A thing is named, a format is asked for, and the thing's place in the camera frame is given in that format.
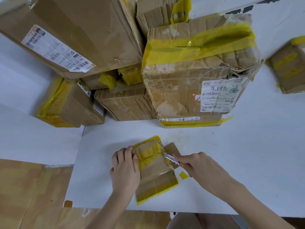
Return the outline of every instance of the hand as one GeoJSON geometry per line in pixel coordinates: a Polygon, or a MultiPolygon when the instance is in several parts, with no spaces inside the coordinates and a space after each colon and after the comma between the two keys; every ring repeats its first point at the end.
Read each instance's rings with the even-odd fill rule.
{"type": "Polygon", "coordinates": [[[173,154],[190,177],[193,177],[202,188],[226,201],[230,192],[242,185],[232,178],[216,161],[203,152],[181,156],[173,154]]]}
{"type": "Polygon", "coordinates": [[[139,161],[136,154],[132,157],[132,148],[128,146],[115,152],[112,156],[113,168],[110,169],[112,194],[123,198],[127,205],[140,184],[139,161]]]}

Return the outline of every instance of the person's left hand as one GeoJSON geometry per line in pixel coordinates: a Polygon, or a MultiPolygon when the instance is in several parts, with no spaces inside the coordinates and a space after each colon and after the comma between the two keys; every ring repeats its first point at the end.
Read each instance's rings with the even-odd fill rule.
{"type": "Polygon", "coordinates": [[[122,148],[112,156],[113,168],[110,169],[112,180],[112,194],[122,198],[129,204],[140,184],[140,170],[138,157],[132,157],[133,146],[122,148]]]}

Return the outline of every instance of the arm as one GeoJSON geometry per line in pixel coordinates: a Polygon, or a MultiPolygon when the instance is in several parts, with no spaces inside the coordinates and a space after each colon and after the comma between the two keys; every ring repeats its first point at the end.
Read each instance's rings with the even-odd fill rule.
{"type": "Polygon", "coordinates": [[[229,204],[251,229],[294,229],[284,219],[255,198],[216,161],[203,152],[181,156],[174,154],[190,177],[202,188],[229,204]]]}
{"type": "Polygon", "coordinates": [[[112,194],[86,229],[113,229],[139,186],[139,162],[137,155],[132,157],[132,146],[115,152],[112,164],[112,194]]]}

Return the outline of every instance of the white tabletop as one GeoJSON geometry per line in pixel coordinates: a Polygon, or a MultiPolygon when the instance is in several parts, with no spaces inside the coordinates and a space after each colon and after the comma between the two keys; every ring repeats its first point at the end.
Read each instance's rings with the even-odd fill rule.
{"type": "MultiPolygon", "coordinates": [[[[112,192],[112,154],[159,135],[182,155],[206,152],[259,200],[280,216],[305,217],[305,93],[283,95],[265,65],[237,102],[233,119],[219,127],[163,128],[157,120],[87,126],[65,200],[73,207],[102,208],[112,192]]],[[[127,209],[236,214],[192,178],[172,190],[127,209]]]]}

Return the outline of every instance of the forearm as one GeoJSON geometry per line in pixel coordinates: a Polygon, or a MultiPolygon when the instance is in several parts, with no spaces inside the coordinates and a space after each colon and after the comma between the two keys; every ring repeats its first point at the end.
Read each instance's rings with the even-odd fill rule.
{"type": "Polygon", "coordinates": [[[255,198],[244,185],[234,187],[226,202],[247,222],[251,229],[294,229],[255,198]]]}
{"type": "Polygon", "coordinates": [[[86,229],[113,229],[127,206],[126,200],[112,194],[86,229]]]}

